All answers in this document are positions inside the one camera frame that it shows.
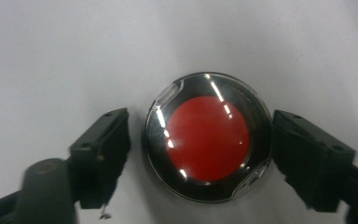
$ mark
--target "white background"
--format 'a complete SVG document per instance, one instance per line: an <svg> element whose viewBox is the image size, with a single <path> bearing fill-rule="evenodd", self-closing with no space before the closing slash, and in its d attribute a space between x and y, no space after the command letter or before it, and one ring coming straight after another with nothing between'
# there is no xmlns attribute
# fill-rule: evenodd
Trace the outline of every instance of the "white background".
<svg viewBox="0 0 358 224"><path fill-rule="evenodd" d="M79 210L81 223L343 223L344 203L338 214L307 210L275 167L218 205L153 182L141 160L147 109L199 71L243 80L271 113L297 113L358 151L358 1L0 1L0 197L126 106L132 147L113 217Z"/></svg>

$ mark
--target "white surface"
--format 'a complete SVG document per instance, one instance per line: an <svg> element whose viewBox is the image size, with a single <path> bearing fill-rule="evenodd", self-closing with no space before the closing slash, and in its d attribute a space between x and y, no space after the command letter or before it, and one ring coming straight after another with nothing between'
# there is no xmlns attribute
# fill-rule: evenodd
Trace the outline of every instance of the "white surface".
<svg viewBox="0 0 358 224"><path fill-rule="evenodd" d="M358 1L0 1L0 197L102 113L128 107L132 148L117 193L81 223L343 223L308 211L276 168L251 195L200 205L155 185L140 132L153 99L198 71L252 86L358 150Z"/></svg>

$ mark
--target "red button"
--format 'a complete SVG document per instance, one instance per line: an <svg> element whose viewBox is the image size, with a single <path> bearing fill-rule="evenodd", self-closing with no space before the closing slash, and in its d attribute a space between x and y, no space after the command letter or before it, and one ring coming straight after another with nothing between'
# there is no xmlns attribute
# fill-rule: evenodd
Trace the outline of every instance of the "red button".
<svg viewBox="0 0 358 224"><path fill-rule="evenodd" d="M238 109L213 96L187 100L168 121L168 155L185 178L215 181L235 172L245 160L249 131Z"/></svg>

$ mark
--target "red circle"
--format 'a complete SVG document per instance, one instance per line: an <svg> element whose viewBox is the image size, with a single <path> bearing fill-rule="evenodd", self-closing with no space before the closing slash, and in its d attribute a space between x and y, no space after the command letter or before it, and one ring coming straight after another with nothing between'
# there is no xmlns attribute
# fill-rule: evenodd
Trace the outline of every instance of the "red circle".
<svg viewBox="0 0 358 224"><path fill-rule="evenodd" d="M243 163L249 131L238 109L213 96L192 98L173 112L166 130L168 155L185 178L222 179Z"/></svg>

